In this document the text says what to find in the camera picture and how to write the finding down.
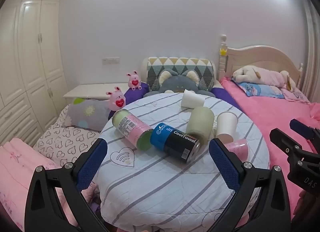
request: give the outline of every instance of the bed post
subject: bed post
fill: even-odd
[[[303,70],[303,63],[300,63],[300,68],[299,68],[300,76],[298,78],[298,83],[297,83],[297,88],[298,89],[300,89],[300,85],[301,85],[302,70]]]
[[[220,59],[219,59],[219,78],[218,81],[220,81],[226,74],[226,65],[227,65],[227,49],[228,46],[226,44],[227,36],[221,35],[221,43],[220,43]]]

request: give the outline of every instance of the wall outlet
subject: wall outlet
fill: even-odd
[[[120,63],[120,57],[111,57],[111,58],[102,59],[102,65],[119,64],[119,63]]]

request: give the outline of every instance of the blue gripper pad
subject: blue gripper pad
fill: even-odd
[[[228,188],[237,192],[244,174],[240,159],[217,138],[210,141],[209,153]]]
[[[82,153],[75,161],[76,187],[78,191],[87,189],[98,171],[103,159],[107,155],[107,142],[98,138],[92,147],[85,153]]]
[[[313,139],[314,134],[312,128],[306,126],[296,119],[290,121],[290,128],[307,140]]]

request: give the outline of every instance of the wardrobe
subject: wardrobe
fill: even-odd
[[[33,146],[67,105],[59,0],[6,0],[0,9],[0,145]]]

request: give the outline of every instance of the blue textured finger pad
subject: blue textured finger pad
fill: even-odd
[[[290,128],[307,140],[313,139],[312,129],[296,119],[290,121]]]
[[[240,188],[240,174],[215,140],[209,144],[209,153],[228,188],[237,192]]]
[[[89,187],[103,159],[106,157],[107,150],[107,142],[102,139],[99,145],[92,152],[88,160],[84,163],[84,165],[78,172],[76,184],[78,191],[82,191]]]

